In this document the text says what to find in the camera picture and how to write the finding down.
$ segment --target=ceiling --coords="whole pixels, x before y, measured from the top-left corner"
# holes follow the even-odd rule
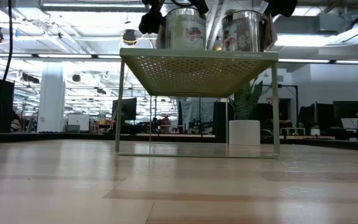
[[[17,0],[17,6],[14,10],[14,52],[16,53],[43,53],[43,54],[118,54],[121,47],[132,47],[123,43],[121,35],[126,29],[137,30],[141,17],[144,12],[128,12],[129,7],[121,7],[120,12],[80,11],[72,10],[60,11],[57,7],[53,10],[43,11],[39,7],[21,5]],[[67,3],[81,1],[43,1],[44,3]],[[95,4],[114,3],[114,4],[141,4],[141,1],[94,1]],[[343,3],[335,4],[340,1],[299,1],[294,16],[317,16],[327,7],[335,6],[330,13],[337,13],[345,9]],[[207,1],[209,8],[213,1]],[[261,1],[230,1],[227,9],[258,10]],[[358,1],[347,0],[346,10],[357,9]],[[166,14],[175,8],[173,4],[166,4],[162,13]],[[0,27],[4,34],[4,41],[0,44],[0,52],[8,51],[8,16],[4,8],[0,7]],[[142,35],[136,32],[137,43],[133,47],[153,48],[155,46],[155,34]],[[275,46],[272,50],[278,51],[282,58],[358,58],[358,46],[346,47],[289,47]],[[3,75],[6,61],[0,58],[0,78]],[[42,81],[42,61],[35,60],[13,60],[9,71],[8,80],[15,81],[17,94],[15,95],[15,105],[23,107],[27,105],[31,110],[38,105],[40,85],[27,83],[19,77],[19,71],[32,75]],[[282,64],[281,67],[290,69],[292,65]],[[65,73],[67,73],[67,91],[66,91],[66,111],[82,111],[82,113],[91,113],[102,111],[110,112],[112,100],[116,98],[116,89],[119,83],[119,62],[64,62]],[[80,82],[74,82],[72,76],[79,74]],[[96,87],[106,90],[106,95],[96,92]],[[136,79],[130,70],[126,70],[126,83],[124,88],[141,90],[142,85]],[[138,96],[139,114],[148,116],[150,114],[149,105],[143,105],[143,97],[148,97],[147,93]],[[160,102],[161,107],[167,107],[168,110],[162,110],[159,115],[167,113],[176,113],[175,99],[164,99]]]

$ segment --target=metal shelf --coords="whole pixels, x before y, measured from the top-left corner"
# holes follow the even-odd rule
[[[226,98],[278,60],[278,53],[125,49],[120,56],[152,96]]]

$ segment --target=wooden floor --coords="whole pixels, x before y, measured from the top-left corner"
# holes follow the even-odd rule
[[[358,151],[287,145],[279,159],[117,157],[113,144],[0,144],[0,223],[358,224]]]

